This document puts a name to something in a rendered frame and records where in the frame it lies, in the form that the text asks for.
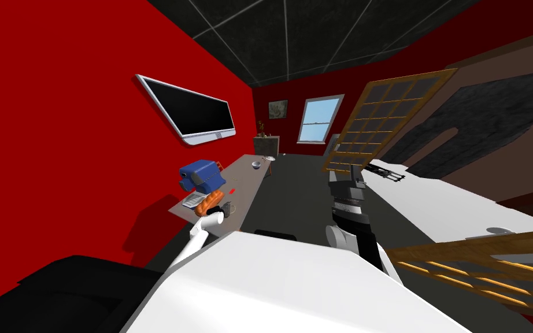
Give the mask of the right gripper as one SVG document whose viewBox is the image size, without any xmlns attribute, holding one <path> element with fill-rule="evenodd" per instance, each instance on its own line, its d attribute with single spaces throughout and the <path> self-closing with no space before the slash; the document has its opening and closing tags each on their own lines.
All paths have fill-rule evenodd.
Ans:
<svg viewBox="0 0 533 333">
<path fill-rule="evenodd" d="M 331 195 L 335 201 L 364 201 L 366 184 L 362 176 L 362 165 L 350 166 L 350 180 L 338 180 L 335 171 L 329 171 Z"/>
</svg>

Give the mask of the orange bread loaf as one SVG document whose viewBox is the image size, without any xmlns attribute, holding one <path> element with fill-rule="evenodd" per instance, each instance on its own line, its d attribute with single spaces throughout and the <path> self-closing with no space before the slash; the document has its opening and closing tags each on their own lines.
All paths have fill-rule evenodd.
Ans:
<svg viewBox="0 0 533 333">
<path fill-rule="evenodd" d="M 195 214 L 198 217 L 212 214 L 211 212 L 208 213 L 208 211 L 215 206 L 218 206 L 222 198 L 224 198 L 224 193 L 222 191 L 215 190 L 211 192 L 195 207 Z"/>
</svg>

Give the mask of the grey long table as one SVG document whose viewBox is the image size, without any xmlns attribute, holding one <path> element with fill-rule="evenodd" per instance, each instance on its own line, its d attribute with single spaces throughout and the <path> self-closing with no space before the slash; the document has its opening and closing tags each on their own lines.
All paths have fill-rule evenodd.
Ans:
<svg viewBox="0 0 533 333">
<path fill-rule="evenodd" d="M 253 169 L 251 163 L 259 161 L 261 163 L 260 169 Z M 214 236 L 223 236 L 228 232 L 237 231 L 246 217 L 246 214 L 252 204 L 252 201 L 264 180 L 266 173 L 270 171 L 271 162 L 266 160 L 263 156 L 243 155 L 233 162 L 230 166 L 222 169 L 219 166 L 221 176 L 226 181 L 219 190 L 224 193 L 224 198 L 221 199 L 218 206 L 227 201 L 231 201 L 236 206 L 236 211 L 228 218 L 224 219 L 220 225 L 210 227 L 208 232 Z M 230 190 L 235 188 L 235 192 L 230 194 Z M 191 224 L 195 224 L 198 217 L 194 209 L 189 209 L 182 205 L 182 199 L 175 206 L 170 208 L 170 212 L 181 217 Z"/>
</svg>

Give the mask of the white open book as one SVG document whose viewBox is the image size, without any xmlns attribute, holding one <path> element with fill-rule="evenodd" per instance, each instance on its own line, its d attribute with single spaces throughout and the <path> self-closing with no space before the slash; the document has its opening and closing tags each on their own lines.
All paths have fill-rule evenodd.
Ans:
<svg viewBox="0 0 533 333">
<path fill-rule="evenodd" d="M 182 205 L 184 207 L 187 207 L 189 209 L 195 209 L 197 205 L 199 205 L 204 198 L 206 198 L 208 195 L 199 193 L 197 191 L 194 191 L 193 193 L 189 194 L 183 201 Z"/>
</svg>

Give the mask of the blue toaster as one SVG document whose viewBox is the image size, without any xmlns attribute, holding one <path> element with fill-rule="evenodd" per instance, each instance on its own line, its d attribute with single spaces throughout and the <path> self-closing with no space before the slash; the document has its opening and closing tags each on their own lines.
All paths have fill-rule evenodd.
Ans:
<svg viewBox="0 0 533 333">
<path fill-rule="evenodd" d="M 179 186 L 184 191 L 210 194 L 226 184 L 215 161 L 198 160 L 180 168 L 179 174 Z"/>
</svg>

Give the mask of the wooden glazed door leaf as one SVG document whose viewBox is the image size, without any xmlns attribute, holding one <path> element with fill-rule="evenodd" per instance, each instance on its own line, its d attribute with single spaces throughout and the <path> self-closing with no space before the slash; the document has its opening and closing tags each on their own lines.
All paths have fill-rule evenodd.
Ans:
<svg viewBox="0 0 533 333">
<path fill-rule="evenodd" d="M 396 267 L 533 316 L 533 232 L 389 249 Z"/>
<path fill-rule="evenodd" d="M 456 69 L 368 82 L 322 170 L 364 169 Z"/>
</svg>

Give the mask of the white framed window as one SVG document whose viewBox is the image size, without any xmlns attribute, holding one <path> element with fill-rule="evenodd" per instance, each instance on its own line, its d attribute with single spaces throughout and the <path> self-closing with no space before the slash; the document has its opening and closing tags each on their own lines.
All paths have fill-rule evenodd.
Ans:
<svg viewBox="0 0 533 333">
<path fill-rule="evenodd" d="M 297 144 L 323 145 L 343 101 L 344 94 L 305 101 Z"/>
</svg>

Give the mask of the dark cabinet with plant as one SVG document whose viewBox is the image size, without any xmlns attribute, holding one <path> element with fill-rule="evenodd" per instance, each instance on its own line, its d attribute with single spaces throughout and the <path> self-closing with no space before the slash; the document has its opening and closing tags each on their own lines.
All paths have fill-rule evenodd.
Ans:
<svg viewBox="0 0 533 333">
<path fill-rule="evenodd" d="M 257 121 L 257 126 L 258 133 L 253 138 L 255 154 L 276 158 L 279 155 L 280 136 L 267 135 L 262 121 Z"/>
</svg>

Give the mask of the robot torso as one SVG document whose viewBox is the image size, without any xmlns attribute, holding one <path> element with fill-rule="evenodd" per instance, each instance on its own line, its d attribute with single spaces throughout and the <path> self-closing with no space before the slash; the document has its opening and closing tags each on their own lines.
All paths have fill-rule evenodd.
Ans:
<svg viewBox="0 0 533 333">
<path fill-rule="evenodd" d="M 120 333 L 471 333 L 355 253 L 230 232 L 170 266 Z"/>
</svg>

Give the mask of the white table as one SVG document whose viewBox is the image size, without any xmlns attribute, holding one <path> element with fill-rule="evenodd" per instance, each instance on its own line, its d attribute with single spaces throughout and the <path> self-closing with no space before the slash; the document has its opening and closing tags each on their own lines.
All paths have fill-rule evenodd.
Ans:
<svg viewBox="0 0 533 333">
<path fill-rule="evenodd" d="M 421 178 L 405 166 L 374 160 L 396 171 L 394 182 L 363 171 L 367 186 L 435 243 L 533 241 L 533 217 L 438 179 Z"/>
</svg>

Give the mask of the framed wall picture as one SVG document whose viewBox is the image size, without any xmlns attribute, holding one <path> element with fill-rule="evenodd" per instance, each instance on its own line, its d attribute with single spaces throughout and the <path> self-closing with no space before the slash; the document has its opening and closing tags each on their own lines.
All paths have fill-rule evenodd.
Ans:
<svg viewBox="0 0 533 333">
<path fill-rule="evenodd" d="M 285 119 L 287 117 L 288 100 L 272 101 L 268 103 L 269 119 Z"/>
</svg>

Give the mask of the wall television with silver frame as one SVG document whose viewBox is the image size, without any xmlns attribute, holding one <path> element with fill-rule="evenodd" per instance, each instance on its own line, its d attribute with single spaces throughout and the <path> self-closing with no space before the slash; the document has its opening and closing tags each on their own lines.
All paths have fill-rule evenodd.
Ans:
<svg viewBox="0 0 533 333">
<path fill-rule="evenodd" d="M 236 135 L 227 101 L 143 75 L 136 78 L 187 145 Z"/>
</svg>

